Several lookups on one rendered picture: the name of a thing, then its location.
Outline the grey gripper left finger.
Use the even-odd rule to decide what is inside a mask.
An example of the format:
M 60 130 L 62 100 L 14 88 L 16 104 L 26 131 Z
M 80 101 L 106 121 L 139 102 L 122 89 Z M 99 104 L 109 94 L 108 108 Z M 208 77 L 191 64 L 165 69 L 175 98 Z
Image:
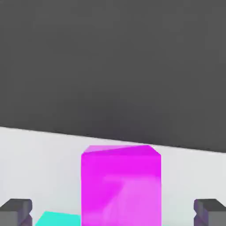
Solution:
M 31 199 L 10 199 L 0 207 L 0 226 L 33 226 Z

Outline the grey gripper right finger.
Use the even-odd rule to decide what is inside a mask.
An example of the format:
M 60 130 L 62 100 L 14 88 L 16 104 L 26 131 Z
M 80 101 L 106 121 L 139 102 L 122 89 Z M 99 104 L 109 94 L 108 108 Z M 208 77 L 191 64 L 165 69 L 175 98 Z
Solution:
M 195 199 L 193 226 L 226 226 L 226 207 L 217 199 Z

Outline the small magenta cube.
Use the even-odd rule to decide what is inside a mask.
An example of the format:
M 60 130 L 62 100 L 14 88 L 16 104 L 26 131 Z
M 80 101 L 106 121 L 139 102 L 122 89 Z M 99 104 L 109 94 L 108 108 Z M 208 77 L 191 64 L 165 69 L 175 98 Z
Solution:
M 81 156 L 81 226 L 162 226 L 161 155 L 91 145 Z

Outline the small cyan cube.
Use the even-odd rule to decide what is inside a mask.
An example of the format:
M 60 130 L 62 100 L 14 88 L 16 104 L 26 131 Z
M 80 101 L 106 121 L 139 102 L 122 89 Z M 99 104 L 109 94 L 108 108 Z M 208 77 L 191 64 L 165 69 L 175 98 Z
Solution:
M 81 216 L 45 211 L 35 226 L 81 226 Z

